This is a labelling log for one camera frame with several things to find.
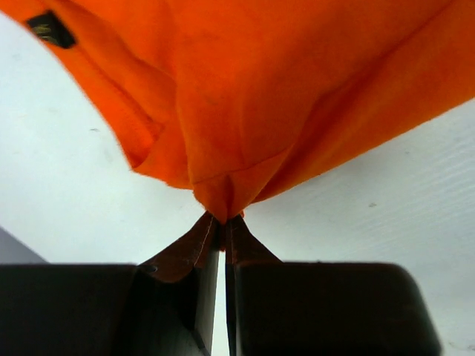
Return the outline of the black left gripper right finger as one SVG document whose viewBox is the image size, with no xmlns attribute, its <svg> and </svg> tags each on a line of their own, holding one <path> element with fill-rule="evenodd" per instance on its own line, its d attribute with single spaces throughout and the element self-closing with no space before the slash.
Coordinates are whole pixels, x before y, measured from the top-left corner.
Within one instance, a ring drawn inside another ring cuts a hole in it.
<svg viewBox="0 0 475 356">
<path fill-rule="evenodd" d="M 440 355 L 419 287 L 390 263 L 279 260 L 242 217 L 224 228 L 231 355 Z"/>
</svg>

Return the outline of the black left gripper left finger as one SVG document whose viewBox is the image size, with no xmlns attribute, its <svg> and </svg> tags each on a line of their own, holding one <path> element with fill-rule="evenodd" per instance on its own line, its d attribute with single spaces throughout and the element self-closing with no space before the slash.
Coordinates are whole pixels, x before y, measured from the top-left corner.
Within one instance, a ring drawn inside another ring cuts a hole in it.
<svg viewBox="0 0 475 356">
<path fill-rule="evenodd" d="M 209 355 L 219 223 L 139 265 L 1 267 L 3 355 Z"/>
</svg>

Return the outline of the orange t shirt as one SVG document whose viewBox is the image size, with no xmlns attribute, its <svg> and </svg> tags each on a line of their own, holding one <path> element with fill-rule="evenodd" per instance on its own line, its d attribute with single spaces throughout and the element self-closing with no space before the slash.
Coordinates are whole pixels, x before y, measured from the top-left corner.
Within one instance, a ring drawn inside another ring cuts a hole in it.
<svg viewBox="0 0 475 356">
<path fill-rule="evenodd" d="M 225 222 L 474 97 L 472 1 L 3 1 Z"/>
</svg>

